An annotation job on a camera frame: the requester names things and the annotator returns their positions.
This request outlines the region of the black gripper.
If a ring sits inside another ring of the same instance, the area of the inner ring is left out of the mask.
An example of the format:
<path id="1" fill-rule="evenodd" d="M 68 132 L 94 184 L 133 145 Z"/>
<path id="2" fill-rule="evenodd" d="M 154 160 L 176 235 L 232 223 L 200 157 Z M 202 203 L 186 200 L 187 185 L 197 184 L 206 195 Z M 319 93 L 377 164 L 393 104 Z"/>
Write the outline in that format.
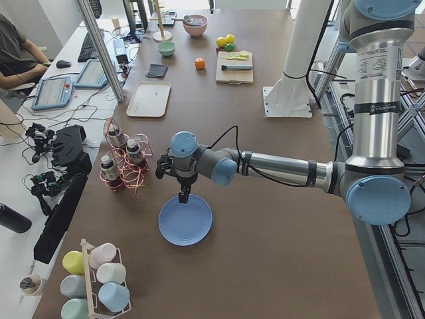
<path id="1" fill-rule="evenodd" d="M 179 192 L 180 203 L 188 202 L 189 195 L 191 192 L 191 186 L 197 181 L 197 179 L 198 179 L 198 173 L 194 173 L 192 176 L 189 176 L 189 177 L 182 177 L 180 175 L 177 175 L 177 181 L 181 185 L 181 190 Z"/>

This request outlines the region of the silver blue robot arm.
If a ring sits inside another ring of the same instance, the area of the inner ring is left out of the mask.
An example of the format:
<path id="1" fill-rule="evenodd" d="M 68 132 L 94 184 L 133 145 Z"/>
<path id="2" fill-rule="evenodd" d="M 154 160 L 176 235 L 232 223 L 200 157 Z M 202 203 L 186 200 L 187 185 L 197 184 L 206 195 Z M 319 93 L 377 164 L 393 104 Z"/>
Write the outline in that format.
<path id="1" fill-rule="evenodd" d="M 238 148 L 213 150 L 190 132 L 171 138 L 156 174 L 181 185 L 186 203 L 203 175 L 228 185 L 234 175 L 257 175 L 290 187 L 316 187 L 343 198 L 353 216 L 387 225 L 408 213 L 411 195 L 397 158 L 402 50 L 414 32 L 418 1 L 344 1 L 339 43 L 356 52 L 353 151 L 344 162 L 318 163 Z"/>

